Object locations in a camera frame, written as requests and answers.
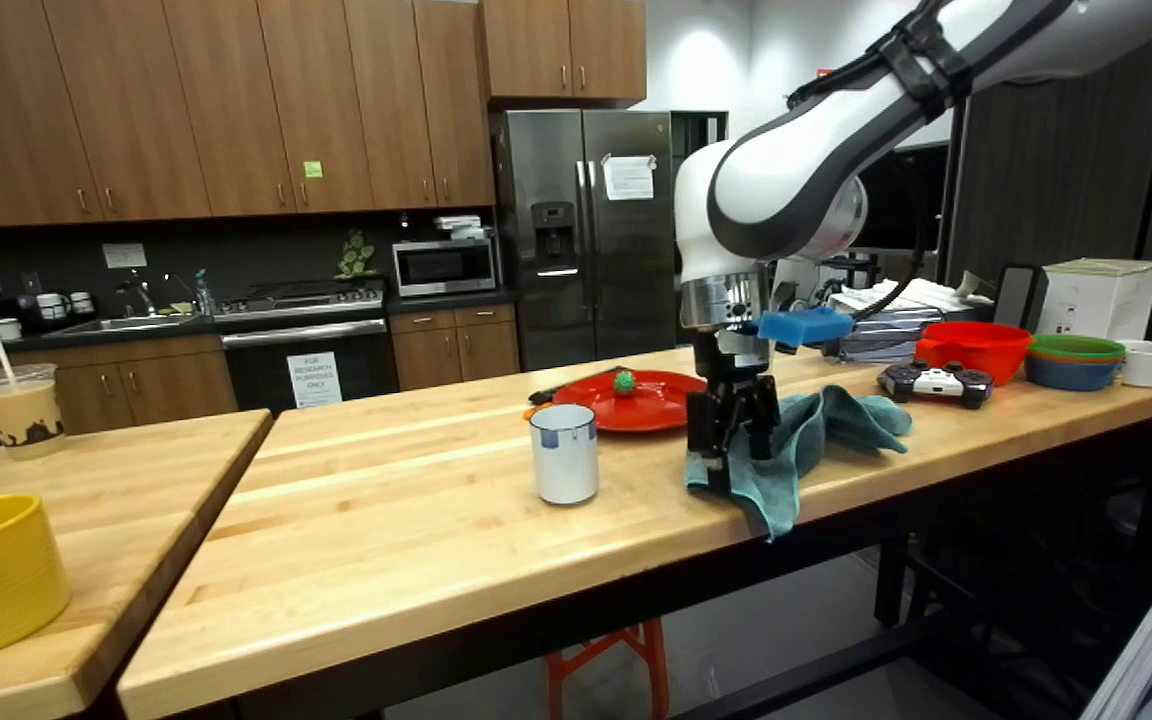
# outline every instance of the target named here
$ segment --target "microwave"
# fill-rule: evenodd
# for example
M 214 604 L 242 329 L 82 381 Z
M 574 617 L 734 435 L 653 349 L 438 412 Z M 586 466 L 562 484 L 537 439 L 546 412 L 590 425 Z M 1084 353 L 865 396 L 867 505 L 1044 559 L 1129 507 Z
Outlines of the microwave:
M 500 288 L 496 238 L 396 238 L 390 284 L 398 295 L 452 295 Z

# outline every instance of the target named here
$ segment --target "teal cloth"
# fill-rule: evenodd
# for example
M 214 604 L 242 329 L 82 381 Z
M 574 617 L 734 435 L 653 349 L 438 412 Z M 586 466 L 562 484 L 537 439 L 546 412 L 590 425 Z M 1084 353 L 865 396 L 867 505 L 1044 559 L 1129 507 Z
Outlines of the teal cloth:
M 734 499 L 769 542 L 799 521 L 799 480 L 818 462 L 829 443 L 851 451 L 902 451 L 896 435 L 909 435 L 912 414 L 888 396 L 851 396 L 839 384 L 822 384 L 810 396 L 780 399 L 780 425 L 771 432 L 771 455 L 748 455 L 748 432 L 738 428 L 726 446 L 730 491 L 709 484 L 701 451 L 686 451 L 686 486 L 718 491 Z

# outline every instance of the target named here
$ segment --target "backsplash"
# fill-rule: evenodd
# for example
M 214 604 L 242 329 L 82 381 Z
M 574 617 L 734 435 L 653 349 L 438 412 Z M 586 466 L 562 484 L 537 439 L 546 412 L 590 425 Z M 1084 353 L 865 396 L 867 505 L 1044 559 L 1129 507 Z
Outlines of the backsplash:
M 105 311 L 116 311 L 116 284 L 130 277 L 109 271 L 98 244 L 143 244 L 155 281 L 171 271 L 192 288 L 192 271 L 206 268 L 213 295 L 237 300 L 256 284 L 331 281 L 351 233 L 376 244 L 376 271 L 388 277 L 388 244 L 403 235 L 444 235 L 431 225 L 434 216 L 447 211 L 0 226 L 0 284 L 15 295 L 20 277 L 40 271 L 42 288 L 82 288 Z

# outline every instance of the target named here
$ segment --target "wooden table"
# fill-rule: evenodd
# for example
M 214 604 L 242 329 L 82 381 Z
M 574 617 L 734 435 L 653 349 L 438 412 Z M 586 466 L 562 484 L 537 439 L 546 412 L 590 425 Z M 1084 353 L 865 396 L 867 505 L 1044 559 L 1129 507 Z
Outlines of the wooden table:
M 266 412 L 233 412 L 0 446 L 0 491 L 42 494 L 68 575 L 68 607 L 0 646 L 0 717 L 70 717 L 109 686 L 262 432 Z
M 730 505 L 682 491 L 682 435 L 603 435 L 590 505 L 537 499 L 523 396 L 608 363 L 282 412 L 130 655 L 124 706 L 182 710 L 744 542 Z M 692 353 L 614 363 L 692 370 Z M 874 384 L 818 355 L 771 370 L 783 396 Z M 799 525 L 1152 419 L 1152 389 L 1016 381 L 983 412 L 909 407 L 909 455 L 833 451 Z

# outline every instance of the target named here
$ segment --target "stainless steel refrigerator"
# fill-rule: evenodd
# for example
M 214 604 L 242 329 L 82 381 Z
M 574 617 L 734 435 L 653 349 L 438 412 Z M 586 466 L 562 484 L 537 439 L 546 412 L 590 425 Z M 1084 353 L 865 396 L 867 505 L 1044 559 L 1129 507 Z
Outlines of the stainless steel refrigerator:
M 523 367 L 672 349 L 672 114 L 512 108 L 493 139 Z

